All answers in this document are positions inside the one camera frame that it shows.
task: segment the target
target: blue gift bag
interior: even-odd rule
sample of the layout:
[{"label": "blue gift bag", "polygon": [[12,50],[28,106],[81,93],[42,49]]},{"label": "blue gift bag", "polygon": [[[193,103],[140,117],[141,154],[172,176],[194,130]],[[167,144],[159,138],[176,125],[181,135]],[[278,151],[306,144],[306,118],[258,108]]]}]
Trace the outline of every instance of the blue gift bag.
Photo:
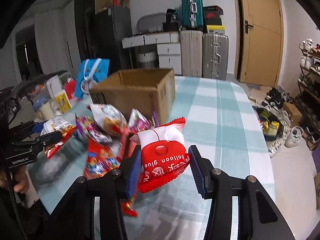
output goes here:
[{"label": "blue gift bag", "polygon": [[89,94],[89,88],[98,84],[108,76],[109,59],[86,59],[79,66],[75,97],[83,98],[83,94]]}]

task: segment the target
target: door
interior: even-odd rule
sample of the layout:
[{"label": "door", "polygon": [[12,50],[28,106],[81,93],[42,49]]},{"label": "door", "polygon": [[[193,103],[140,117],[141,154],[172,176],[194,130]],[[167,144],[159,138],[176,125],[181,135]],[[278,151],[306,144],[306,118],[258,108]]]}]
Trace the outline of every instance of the door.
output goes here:
[{"label": "door", "polygon": [[278,0],[242,0],[244,43],[240,82],[275,86],[282,57]]}]

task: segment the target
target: drawer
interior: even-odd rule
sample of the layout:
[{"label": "drawer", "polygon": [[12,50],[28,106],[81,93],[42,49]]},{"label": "drawer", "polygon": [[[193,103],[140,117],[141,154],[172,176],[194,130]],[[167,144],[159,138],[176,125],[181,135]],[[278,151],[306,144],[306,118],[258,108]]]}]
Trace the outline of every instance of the drawer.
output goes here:
[{"label": "drawer", "polygon": [[178,43],[179,42],[179,32],[170,33],[170,42],[171,43]]},{"label": "drawer", "polygon": [[165,43],[158,44],[158,55],[180,55],[181,47],[180,43]]},{"label": "drawer", "polygon": [[131,48],[131,47],[137,47],[137,46],[144,46],[143,35],[124,38],[122,40],[122,47],[124,49]]},{"label": "drawer", "polygon": [[158,44],[158,43],[170,43],[169,33],[156,33],[145,35],[144,41],[146,45]]},{"label": "drawer", "polygon": [[173,68],[175,75],[182,74],[181,68],[181,56],[180,55],[170,55],[170,56],[159,56],[159,67],[160,68]]}]

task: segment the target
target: blue and white tablecloth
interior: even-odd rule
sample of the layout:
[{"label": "blue and white tablecloth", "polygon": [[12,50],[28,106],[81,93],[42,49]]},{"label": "blue and white tablecloth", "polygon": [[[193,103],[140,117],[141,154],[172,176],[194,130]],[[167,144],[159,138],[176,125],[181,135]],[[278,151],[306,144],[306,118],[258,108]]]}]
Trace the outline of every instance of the blue and white tablecloth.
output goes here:
[{"label": "blue and white tablecloth", "polygon": [[[176,99],[168,121],[186,118],[183,130],[186,147],[195,144],[202,157],[230,176],[254,175],[275,200],[267,146],[243,89],[226,81],[181,76],[175,77],[175,84]],[[79,102],[65,115],[66,119],[74,124],[75,113],[92,116],[86,109],[90,101],[87,98]],[[52,159],[40,154],[38,162],[30,165],[30,177],[49,213],[73,181],[83,174],[85,160],[82,144],[71,138]],[[211,200],[204,200],[197,193],[188,167],[172,182],[138,194],[134,203],[138,218],[124,217],[128,238],[203,239],[210,205]],[[237,239],[237,206],[237,198],[233,197],[231,239]],[[95,219],[98,229],[97,214]]]}]

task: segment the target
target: suitcase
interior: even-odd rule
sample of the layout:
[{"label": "suitcase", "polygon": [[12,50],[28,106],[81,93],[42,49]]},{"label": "suitcase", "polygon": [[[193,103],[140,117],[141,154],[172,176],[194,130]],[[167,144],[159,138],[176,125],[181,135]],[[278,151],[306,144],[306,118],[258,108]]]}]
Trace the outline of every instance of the suitcase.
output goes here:
[{"label": "suitcase", "polygon": [[218,33],[206,33],[203,37],[202,75],[205,78],[226,80],[229,38]]},{"label": "suitcase", "polygon": [[202,77],[202,37],[201,31],[181,31],[182,75]]},{"label": "suitcase", "polygon": [[183,24],[190,28],[203,26],[202,0],[181,0]]}]

